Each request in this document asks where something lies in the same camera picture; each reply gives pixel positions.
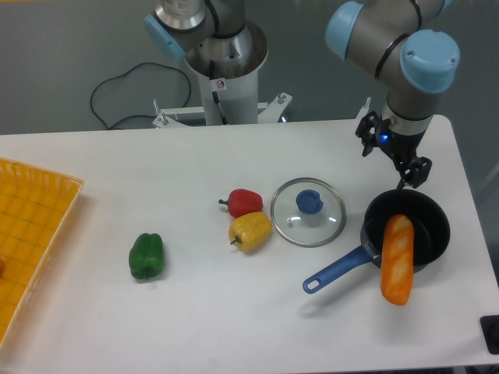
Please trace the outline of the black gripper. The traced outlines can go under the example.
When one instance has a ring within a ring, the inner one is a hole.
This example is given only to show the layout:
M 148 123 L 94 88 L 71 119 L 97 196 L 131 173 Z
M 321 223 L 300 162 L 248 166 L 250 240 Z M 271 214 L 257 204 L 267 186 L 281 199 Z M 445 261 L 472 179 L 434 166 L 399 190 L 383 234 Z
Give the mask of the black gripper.
M 400 175 L 396 189 L 406 186 L 417 189 L 426 182 L 432 168 L 429 158 L 417 156 L 417 148 L 425 132 L 425 120 L 386 118 L 380 123 L 379 114 L 371 111 L 359 120 L 355 135 L 363 145 L 363 157 L 380 147 L 393 161 Z

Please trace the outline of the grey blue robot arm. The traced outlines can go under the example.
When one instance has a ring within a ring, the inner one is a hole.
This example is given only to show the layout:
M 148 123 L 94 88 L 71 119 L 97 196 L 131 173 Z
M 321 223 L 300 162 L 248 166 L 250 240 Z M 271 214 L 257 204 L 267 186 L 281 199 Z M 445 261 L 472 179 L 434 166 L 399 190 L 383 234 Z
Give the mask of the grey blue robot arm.
M 389 89 L 384 110 L 364 115 L 356 135 L 364 154 L 379 148 L 393 161 L 400 186 L 417 188 L 427 180 L 432 163 L 416 150 L 460 61 L 450 36 L 423 26 L 447 6 L 349 1 L 325 32 L 330 50 Z M 265 123 L 281 115 L 277 104 L 258 108 L 258 72 L 268 45 L 262 29 L 246 18 L 244 2 L 162 1 L 144 23 L 165 55 L 186 61 L 196 74 L 208 125 Z

